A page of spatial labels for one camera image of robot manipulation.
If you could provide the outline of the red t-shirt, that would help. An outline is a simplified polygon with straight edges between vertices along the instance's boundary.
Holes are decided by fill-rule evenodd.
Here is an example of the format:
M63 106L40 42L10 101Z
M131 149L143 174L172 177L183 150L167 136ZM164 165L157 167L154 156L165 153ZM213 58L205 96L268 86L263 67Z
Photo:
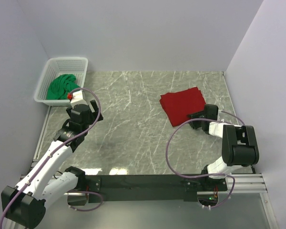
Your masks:
M179 126L189 120L188 115L202 111L206 104L198 87L163 94L159 102L167 114L172 127Z

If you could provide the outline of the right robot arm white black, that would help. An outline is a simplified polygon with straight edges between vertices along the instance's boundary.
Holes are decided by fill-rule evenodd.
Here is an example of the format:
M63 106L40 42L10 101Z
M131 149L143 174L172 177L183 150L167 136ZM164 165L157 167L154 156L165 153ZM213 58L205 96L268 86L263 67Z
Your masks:
M229 175L259 161L254 127L224 123L217 120L218 113L217 105L205 104L202 111L188 115L188 118L194 119L189 123L193 129L201 128L206 134L222 139L221 156L202 171L205 175L200 178L200 186L204 190L211 190L217 181L224 178L222 174Z

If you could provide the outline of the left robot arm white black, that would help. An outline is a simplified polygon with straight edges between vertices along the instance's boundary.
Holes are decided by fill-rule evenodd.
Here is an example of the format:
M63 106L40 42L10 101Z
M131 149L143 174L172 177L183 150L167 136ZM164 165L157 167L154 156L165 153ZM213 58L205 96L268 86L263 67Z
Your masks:
M6 186L1 193L3 219L10 219L27 229L36 228L47 208L66 192L88 191L88 182L83 170L76 167L65 169L52 181L52 176L62 163L84 141L88 131L103 120L100 101L84 99L72 102L66 109L69 115L61 129L37 165L14 187Z

